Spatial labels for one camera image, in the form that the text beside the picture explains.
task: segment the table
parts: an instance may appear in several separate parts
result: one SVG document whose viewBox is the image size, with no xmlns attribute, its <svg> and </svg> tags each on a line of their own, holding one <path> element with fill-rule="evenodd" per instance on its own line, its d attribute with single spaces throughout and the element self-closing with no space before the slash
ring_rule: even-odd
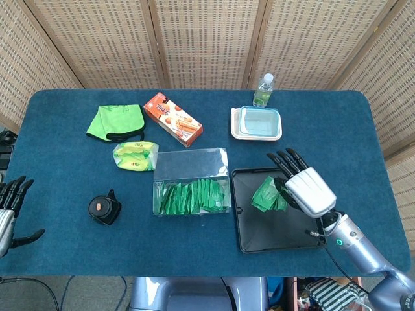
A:
<svg viewBox="0 0 415 311">
<path fill-rule="evenodd" d="M 98 105 L 144 105 L 158 90 L 55 89 L 40 91 L 29 108 L 7 180 L 34 179 L 15 236 L 46 233 L 11 249 L 0 260 L 9 275 L 323 276 L 340 273 L 323 249 L 245 255 L 237 244 L 235 215 L 152 215 L 152 172 L 118 168 L 116 144 L 86 136 Z M 326 180 L 346 211 L 379 250 L 402 270 L 409 249 L 368 101 L 356 91 L 275 91 L 283 137 L 277 142 L 238 141 L 230 134 L 230 108 L 250 105 L 252 91 L 164 90 L 201 122 L 192 149 L 226 147 L 229 169 L 271 167 L 267 152 L 291 146 Z M 185 150 L 146 118 L 145 139 L 160 152 Z M 92 198 L 115 190 L 123 204 L 111 226 L 88 214 Z M 328 248 L 351 275 L 359 275 L 333 241 Z"/>
</svg>

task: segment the plastic bottle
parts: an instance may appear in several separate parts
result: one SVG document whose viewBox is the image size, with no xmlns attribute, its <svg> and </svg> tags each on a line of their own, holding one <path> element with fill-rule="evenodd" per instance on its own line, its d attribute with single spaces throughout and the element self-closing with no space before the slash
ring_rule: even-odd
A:
<svg viewBox="0 0 415 311">
<path fill-rule="evenodd" d="M 257 90 L 254 94 L 254 100 L 252 104 L 256 107 L 265 107 L 268 104 L 268 100 L 272 94 L 274 88 L 274 76 L 270 73 L 260 79 Z"/>
</svg>

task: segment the snack box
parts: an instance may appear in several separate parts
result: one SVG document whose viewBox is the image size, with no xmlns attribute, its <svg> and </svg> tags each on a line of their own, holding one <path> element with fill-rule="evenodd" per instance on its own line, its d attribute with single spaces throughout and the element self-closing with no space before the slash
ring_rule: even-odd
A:
<svg viewBox="0 0 415 311">
<path fill-rule="evenodd" d="M 184 110 L 158 93 L 144 105 L 147 115 L 184 146 L 189 147 L 203 132 L 202 125 Z"/>
</svg>

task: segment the bottle cap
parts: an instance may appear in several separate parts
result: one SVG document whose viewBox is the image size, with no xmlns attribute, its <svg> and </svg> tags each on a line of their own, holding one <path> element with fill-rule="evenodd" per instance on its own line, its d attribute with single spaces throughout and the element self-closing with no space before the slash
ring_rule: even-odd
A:
<svg viewBox="0 0 415 311">
<path fill-rule="evenodd" d="M 274 79 L 274 76 L 272 75 L 272 73 L 266 73 L 264 76 L 264 82 L 266 84 L 271 84 L 273 79 Z"/>
</svg>

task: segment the black tray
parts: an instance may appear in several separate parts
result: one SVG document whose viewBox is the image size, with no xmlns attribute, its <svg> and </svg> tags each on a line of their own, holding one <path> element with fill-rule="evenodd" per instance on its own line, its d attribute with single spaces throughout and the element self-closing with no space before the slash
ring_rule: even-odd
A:
<svg viewBox="0 0 415 311">
<path fill-rule="evenodd" d="M 233 200 L 237 219 L 239 246 L 244 253 L 274 249 L 315 248 L 326 244 L 305 230 L 323 233 L 320 219 L 287 207 L 286 211 L 261 212 L 251 205 L 255 191 L 268 177 L 281 176 L 278 168 L 246 168 L 232 172 Z"/>
</svg>

